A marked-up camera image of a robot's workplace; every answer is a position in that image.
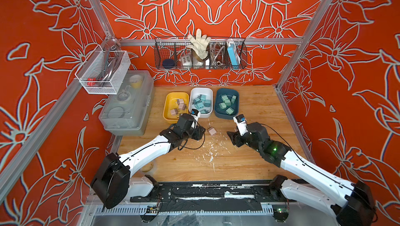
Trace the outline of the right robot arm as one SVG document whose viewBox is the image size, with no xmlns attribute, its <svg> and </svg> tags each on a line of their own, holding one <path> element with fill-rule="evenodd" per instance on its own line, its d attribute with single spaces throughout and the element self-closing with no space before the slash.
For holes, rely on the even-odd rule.
<svg viewBox="0 0 400 226">
<path fill-rule="evenodd" d="M 228 132 L 233 145 L 246 145 L 266 162 L 289 171 L 309 185 L 299 184 L 277 175 L 271 185 L 271 196 L 285 197 L 317 209 L 336 219 L 341 226 L 370 226 L 377 218 L 370 187 L 339 178 L 299 156 L 288 144 L 272 140 L 260 123 L 248 124 L 244 115 L 234 117 L 236 131 Z"/>
</svg>

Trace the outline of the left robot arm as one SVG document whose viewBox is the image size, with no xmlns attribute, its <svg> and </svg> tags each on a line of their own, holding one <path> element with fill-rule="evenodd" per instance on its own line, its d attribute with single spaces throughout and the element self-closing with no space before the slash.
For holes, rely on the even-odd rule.
<svg viewBox="0 0 400 226">
<path fill-rule="evenodd" d="M 146 197 L 156 189 L 150 177 L 133 178 L 142 167 L 174 149 L 185 148 L 189 139 L 200 140 L 205 128 L 199 125 L 200 112 L 196 109 L 180 115 L 178 122 L 163 130 L 149 143 L 122 155 L 108 154 L 100 164 L 91 188 L 107 209 L 132 197 Z"/>
</svg>

